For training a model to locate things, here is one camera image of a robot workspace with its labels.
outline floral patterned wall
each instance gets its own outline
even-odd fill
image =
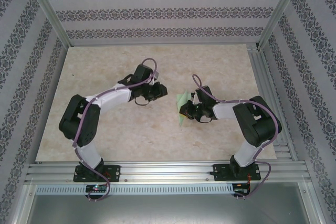
[[[35,161],[66,50],[36,0],[0,0],[0,223]]]
[[[297,154],[336,223],[336,0],[290,0],[264,48]]]
[[[74,45],[257,42],[279,0],[50,0]]]

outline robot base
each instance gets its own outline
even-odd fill
[[[230,167],[230,164],[215,164],[213,165],[214,171],[210,172],[214,176],[215,181],[245,181],[248,180],[261,180],[259,166],[255,163],[241,168],[239,173],[235,175]]]
[[[105,182],[102,177],[97,177],[93,172],[82,165],[77,165],[74,173],[74,182]],[[110,182],[119,182],[120,165],[104,165],[102,172]]]

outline green cloth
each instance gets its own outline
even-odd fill
[[[188,93],[188,91],[186,90],[184,92],[184,94],[176,95],[176,98],[177,98],[177,112],[179,114],[179,117],[178,117],[178,120],[179,120],[178,122],[179,123],[178,124],[181,127],[182,123],[183,123],[183,119],[185,118],[185,116],[180,114],[180,108],[181,108],[181,106],[185,105],[188,100],[191,99],[191,93]]]

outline beige table surface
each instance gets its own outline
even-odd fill
[[[77,161],[58,123],[75,94],[102,92],[147,57],[159,65],[168,95],[147,106],[122,104],[99,119],[96,147],[105,161],[206,161],[229,159],[244,137],[236,120],[200,124],[185,119],[179,127],[176,95],[194,91],[196,73],[219,99],[258,95],[245,45],[165,45],[69,48],[36,161]],[[269,145],[259,158],[276,158]]]

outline wire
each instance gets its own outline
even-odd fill
[[[111,174],[109,174],[108,172],[104,172],[103,175],[109,176],[110,178],[112,178]]]
[[[248,185],[248,189],[247,190],[250,190],[251,189],[251,175],[250,173],[247,174],[247,185]]]
[[[210,93],[208,93],[205,89],[202,88],[202,81],[201,79],[199,78],[198,75],[196,74],[193,74],[193,80],[194,82],[196,83],[196,85],[204,92],[206,93],[209,97],[211,97],[212,99],[214,99],[215,101],[217,102],[222,102],[222,103],[251,103],[253,105],[256,105],[260,108],[262,108],[263,110],[265,110],[269,116],[272,118],[273,122],[274,122],[274,125],[275,125],[275,133],[274,133],[274,136],[272,137],[272,139],[267,142],[266,144],[264,145],[261,145],[261,148],[257,151],[257,153],[253,156],[253,161],[256,162],[257,164],[264,164],[264,165],[268,165],[269,169],[268,169],[268,172],[266,174],[266,176],[263,178],[263,180],[259,183],[259,185],[247,196],[244,196],[242,194],[239,194],[239,193],[236,193],[238,195],[240,195],[239,198],[248,198],[250,196],[252,196],[254,193],[256,193],[260,187],[264,184],[264,182],[267,180],[269,174],[271,173],[271,165],[265,161],[257,161],[256,158],[257,156],[259,155],[259,153],[269,144],[273,143],[274,140],[277,138],[278,136],[278,133],[279,133],[279,125],[278,125],[278,122],[277,122],[277,119],[275,118],[275,116],[273,115],[273,113],[268,109],[266,108],[265,106],[263,106],[262,104],[258,103],[258,102],[254,102],[254,101],[250,101],[250,100],[231,100],[231,101],[225,101],[225,100],[220,100],[220,99],[217,99],[216,97],[214,97],[213,95],[211,95]]]
[[[153,58],[146,58],[146,59],[144,59],[144,60],[141,62],[141,64],[144,64],[144,63],[145,63],[146,61],[148,61],[148,60],[150,60],[150,61],[152,61],[152,62],[154,63],[154,70],[153,70],[153,73],[152,73],[146,80],[141,81],[141,82],[136,83],[136,84],[129,85],[129,86],[121,86],[121,87],[112,88],[112,89],[106,90],[106,91],[104,91],[104,92],[101,92],[100,94],[98,94],[96,97],[92,98],[92,99],[89,101],[89,103],[86,105],[86,107],[85,107],[85,109],[84,109],[84,111],[83,111],[82,117],[81,117],[81,119],[80,119],[80,121],[79,121],[78,129],[77,129],[77,132],[76,132],[74,141],[73,141],[73,143],[72,143],[72,146],[73,146],[73,148],[75,149],[75,153],[76,153],[77,157],[79,158],[79,160],[81,161],[81,163],[82,163],[87,169],[89,169],[89,170],[92,171],[93,173],[95,173],[95,174],[97,174],[98,176],[100,176],[101,178],[103,178],[103,179],[106,181],[107,186],[108,186],[108,190],[107,190],[107,192],[106,192],[103,196],[101,196],[99,199],[92,199],[92,198],[90,198],[90,194],[91,194],[91,192],[92,192],[92,191],[90,191],[89,194],[88,194],[88,199],[89,199],[89,201],[101,201],[101,200],[105,199],[105,198],[108,196],[108,194],[110,193],[110,191],[111,191],[111,184],[110,184],[110,181],[109,181],[104,175],[102,175],[101,173],[99,173],[98,171],[96,171],[95,169],[93,169],[91,166],[89,166],[89,165],[83,160],[83,158],[80,156],[80,154],[79,154],[79,152],[78,152],[78,149],[77,149],[77,147],[78,147],[77,141],[78,141],[78,138],[79,138],[81,129],[82,129],[82,127],[83,127],[83,122],[84,122],[84,118],[85,118],[85,116],[86,116],[86,113],[87,113],[89,107],[91,106],[91,104],[93,104],[93,102],[94,102],[95,100],[97,100],[98,98],[102,97],[102,96],[105,95],[105,94],[108,94],[108,93],[113,92],[113,91],[121,90],[121,89],[130,89],[130,88],[134,88],[134,87],[143,85],[144,83],[147,83],[148,81],[151,81],[151,80],[154,78],[155,74],[156,74],[156,71],[157,71],[157,69],[158,69],[158,64],[156,63],[156,61],[155,61]]]
[[[140,103],[137,103],[137,99],[134,98],[134,103],[135,103],[136,105],[139,105],[139,106],[146,106],[146,105],[148,105],[150,102],[148,102],[148,103],[146,103],[146,104],[140,104]]]
[[[202,122],[201,120],[199,120],[199,123],[209,123],[211,121],[212,121],[212,119],[210,119],[210,121],[207,121],[207,122]]]

